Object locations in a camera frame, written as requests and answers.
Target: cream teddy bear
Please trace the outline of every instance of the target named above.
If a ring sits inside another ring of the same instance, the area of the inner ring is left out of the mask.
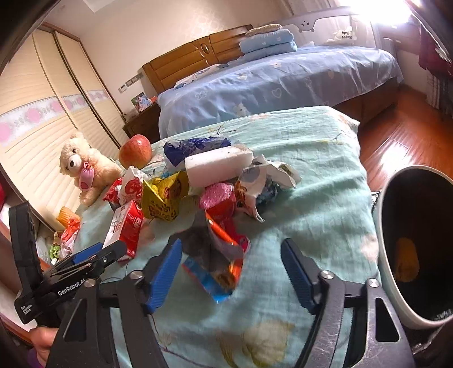
[[[60,172],[74,178],[82,191],[80,202],[91,206],[104,188],[121,177],[121,168],[95,148],[91,148],[81,132],[69,137],[60,155]]]

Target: human hand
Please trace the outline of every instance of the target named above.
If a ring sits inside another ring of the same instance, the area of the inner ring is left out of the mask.
[[[36,327],[30,330],[30,339],[36,350],[36,357],[43,367],[46,366],[57,332],[58,329],[50,327]]]

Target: apple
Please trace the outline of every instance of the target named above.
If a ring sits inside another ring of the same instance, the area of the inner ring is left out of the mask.
[[[153,151],[149,140],[141,134],[136,134],[129,139],[121,148],[118,159],[127,170],[129,166],[138,169],[144,168],[153,157]]]

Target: wardrobe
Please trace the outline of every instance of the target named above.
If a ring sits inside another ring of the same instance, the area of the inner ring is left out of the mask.
[[[81,43],[35,30],[0,75],[0,165],[15,192],[46,225],[62,206],[76,211],[79,189],[60,173],[64,142],[77,130],[116,160],[128,137],[124,120]]]

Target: photo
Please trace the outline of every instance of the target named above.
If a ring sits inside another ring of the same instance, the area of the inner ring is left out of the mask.
[[[151,101],[148,97],[146,97],[144,92],[142,92],[138,96],[135,96],[131,101],[138,112],[142,112],[148,106],[151,106]]]

